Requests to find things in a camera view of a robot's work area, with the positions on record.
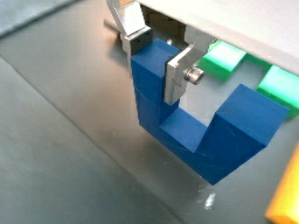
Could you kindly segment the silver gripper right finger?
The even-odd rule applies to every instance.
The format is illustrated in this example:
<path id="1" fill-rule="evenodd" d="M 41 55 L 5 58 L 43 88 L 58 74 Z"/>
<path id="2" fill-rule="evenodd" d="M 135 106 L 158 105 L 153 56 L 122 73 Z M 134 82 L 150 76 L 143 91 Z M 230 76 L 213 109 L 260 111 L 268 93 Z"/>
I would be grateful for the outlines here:
<path id="1" fill-rule="evenodd" d="M 163 100 L 169 105 L 174 105 L 182 98 L 189 82 L 194 85 L 201 82 L 204 71 L 196 63 L 209 51 L 212 35 L 188 25 L 185 42 L 189 46 L 166 64 Z"/>

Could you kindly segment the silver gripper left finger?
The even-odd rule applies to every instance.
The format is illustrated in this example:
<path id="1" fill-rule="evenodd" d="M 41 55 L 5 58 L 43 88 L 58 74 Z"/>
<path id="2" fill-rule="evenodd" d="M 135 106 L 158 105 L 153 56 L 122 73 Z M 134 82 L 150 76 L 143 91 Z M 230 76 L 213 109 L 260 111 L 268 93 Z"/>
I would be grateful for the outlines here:
<path id="1" fill-rule="evenodd" d="M 146 25 L 142 6 L 137 0 L 107 0 L 107 6 L 117 21 L 123 49 L 131 56 L 154 41 L 154 30 Z"/>

